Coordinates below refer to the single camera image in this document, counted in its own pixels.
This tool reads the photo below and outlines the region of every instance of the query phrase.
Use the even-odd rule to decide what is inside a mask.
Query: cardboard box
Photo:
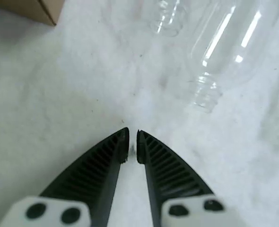
[[[65,0],[0,0],[0,7],[55,26]]]

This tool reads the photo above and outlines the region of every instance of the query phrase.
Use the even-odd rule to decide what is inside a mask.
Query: bottle opening
[[[192,104],[196,109],[211,113],[222,96],[221,88],[211,75],[200,76],[197,80],[190,81]]]
[[[177,36],[183,28],[186,10],[178,0],[159,1],[153,9],[150,29],[163,36]]]

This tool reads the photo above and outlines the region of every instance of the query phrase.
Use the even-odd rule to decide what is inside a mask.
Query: empty water bottle
[[[218,0],[190,34],[189,66],[193,103],[211,112],[223,89],[249,79],[279,18],[279,0]]]

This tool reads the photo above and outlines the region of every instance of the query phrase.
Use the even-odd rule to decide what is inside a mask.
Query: black screw hole
[[[62,213],[61,220],[65,224],[77,222],[81,216],[81,211],[78,208],[68,208]]]
[[[170,207],[169,214],[172,216],[187,216],[189,215],[189,211],[183,205],[173,205]]]
[[[46,205],[44,203],[36,203],[28,208],[26,216],[29,219],[36,219],[41,217],[46,211]]]
[[[217,200],[207,200],[204,204],[204,209],[209,211],[224,211],[224,206]]]

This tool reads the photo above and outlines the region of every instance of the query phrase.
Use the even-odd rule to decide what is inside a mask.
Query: plastic bottle
[[[211,112],[222,90],[252,77],[279,18],[279,0],[218,0],[192,34],[186,64],[192,102]]]

